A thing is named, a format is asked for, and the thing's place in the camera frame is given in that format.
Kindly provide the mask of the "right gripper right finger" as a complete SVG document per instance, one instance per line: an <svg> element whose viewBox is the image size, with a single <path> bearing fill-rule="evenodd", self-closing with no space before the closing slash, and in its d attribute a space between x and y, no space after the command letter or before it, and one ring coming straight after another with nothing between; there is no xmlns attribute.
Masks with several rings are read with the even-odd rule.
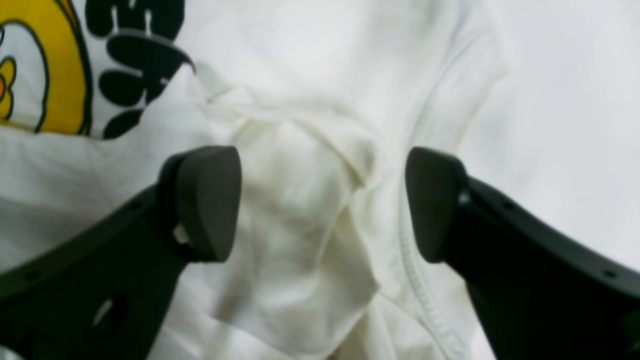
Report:
<svg viewBox="0 0 640 360"><path fill-rule="evenodd" d="M414 239L462 277L498 360L637 360L639 273L551 228L448 153L416 146Z"/></svg>

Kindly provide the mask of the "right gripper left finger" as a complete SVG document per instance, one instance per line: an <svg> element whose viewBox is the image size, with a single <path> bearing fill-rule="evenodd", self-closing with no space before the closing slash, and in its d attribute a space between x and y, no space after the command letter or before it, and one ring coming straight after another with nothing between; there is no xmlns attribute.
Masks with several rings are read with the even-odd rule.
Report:
<svg viewBox="0 0 640 360"><path fill-rule="evenodd" d="M176 153L158 182L82 234L1 276L1 348L23 360L144 360L183 270L234 246L235 146Z"/></svg>

